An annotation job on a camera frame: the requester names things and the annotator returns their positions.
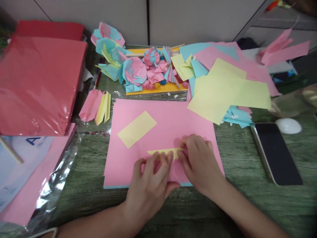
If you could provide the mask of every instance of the forearm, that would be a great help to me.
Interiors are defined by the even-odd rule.
[[[229,182],[224,180],[219,186],[210,199],[234,220],[246,237],[288,237]]]
[[[124,203],[89,217],[79,218],[59,228],[58,238],[64,237],[134,237],[143,223],[127,220]]]

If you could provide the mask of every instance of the smartphone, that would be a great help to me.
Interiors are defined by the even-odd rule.
[[[302,185],[303,180],[275,123],[256,123],[251,131],[269,180],[276,185]]]

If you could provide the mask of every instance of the red paper stack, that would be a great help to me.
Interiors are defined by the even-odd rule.
[[[0,134],[67,133],[87,44],[84,26],[21,21],[0,61]]]

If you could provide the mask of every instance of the white paper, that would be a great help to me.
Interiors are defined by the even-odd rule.
[[[242,52],[247,59],[255,61],[259,67],[265,67],[264,65],[259,64],[256,60],[257,53],[261,51],[262,49],[263,48],[256,48],[256,49],[250,49],[250,50],[243,50]],[[281,72],[290,71],[291,69],[293,69],[293,66],[287,63],[286,61],[284,61],[284,62],[273,64],[270,66],[266,66],[266,68],[269,73],[281,73]]]
[[[0,145],[0,212],[12,201],[29,176],[45,158],[54,137],[4,137],[6,142],[23,159],[19,164]]]

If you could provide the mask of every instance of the green table surface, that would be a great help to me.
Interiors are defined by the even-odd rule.
[[[94,72],[98,56],[89,47],[86,67]],[[104,167],[110,136],[104,136],[112,122],[116,98],[143,100],[186,100],[185,93],[126,96],[120,83],[102,74],[98,89],[109,91],[111,118],[96,126],[90,122],[67,178],[50,226],[60,226],[76,218],[120,204],[127,189],[104,190]],[[274,122],[264,109],[252,108],[253,122]],[[249,127],[224,123],[214,125],[225,175],[240,192],[292,237],[310,237],[316,232],[317,214],[317,121],[312,114],[295,118],[302,132],[283,135],[303,178],[303,186],[276,186],[268,181]],[[162,209],[139,233],[140,237],[241,237],[233,221],[212,201],[193,187],[174,191]]]

